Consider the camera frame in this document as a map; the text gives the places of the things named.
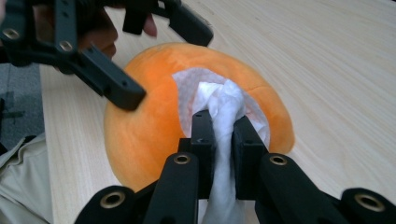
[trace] wooden table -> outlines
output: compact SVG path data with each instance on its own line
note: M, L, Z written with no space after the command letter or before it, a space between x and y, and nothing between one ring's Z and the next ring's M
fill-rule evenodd
M290 156L339 197L363 187L396 203L396 3L390 0L185 0L213 26L210 48L274 86L296 134ZM123 11L109 10L118 28ZM181 41L155 18L157 39L122 34L114 62ZM106 99L41 67L55 223L72 223L99 189L118 184L106 160Z

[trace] metal screw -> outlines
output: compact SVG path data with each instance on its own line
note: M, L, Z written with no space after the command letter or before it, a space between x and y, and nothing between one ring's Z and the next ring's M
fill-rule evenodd
M125 194L122 191L113 191L103 196L100 205L103 208L115 208L125 201Z
M270 157L270 162L275 164L275 165L286 165L288 161L281 157L281 156L272 156Z
M174 162L180 165L189 163L191 158L187 155L179 155L174 158Z
M368 195L368 194L356 194L355 195L356 202L369 210L374 212L383 212L385 210L385 205L382 204L377 198Z
M66 52L69 52L69 51L73 50L73 46L70 44L70 42L65 41L65 40L61 41L59 43L59 46L61 46L62 50L66 51Z
M14 29L4 29L3 34L9 39L18 39L20 38L20 34Z

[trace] round orange object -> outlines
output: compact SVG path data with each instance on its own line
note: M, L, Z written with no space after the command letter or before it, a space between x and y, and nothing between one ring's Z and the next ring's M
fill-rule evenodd
M111 103L105 114L106 153L122 185L140 190L157 180L166 158L185 137L178 117L177 84L172 75L201 67L224 76L253 97L268 119L269 150L287 153L294 143L290 116L275 90L245 63L224 53L184 43L146 49L125 67L147 96L135 111Z

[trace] white cloth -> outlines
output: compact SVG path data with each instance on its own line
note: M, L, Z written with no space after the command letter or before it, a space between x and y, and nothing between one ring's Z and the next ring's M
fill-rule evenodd
M257 103L231 80L204 68L190 68L173 75L178 90L178 112L184 134L191 137L191 117L208 109L217 151L213 186L203 223L244 223L244 203L235 199L231 157L233 124L244 115L268 147L268 121Z

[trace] person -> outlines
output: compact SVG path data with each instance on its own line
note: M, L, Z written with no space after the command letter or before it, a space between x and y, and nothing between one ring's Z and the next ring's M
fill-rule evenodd
M5 17L6 0L0 0L0 24ZM53 11L34 7L35 28L42 40L53 38ZM78 36L78 47L94 44L109 58L116 53L117 30L104 9L97 11L93 27ZM148 15L144 32L157 35ZM50 197L50 172L45 134L23 138L13 149L0 156L0 223L53 223Z

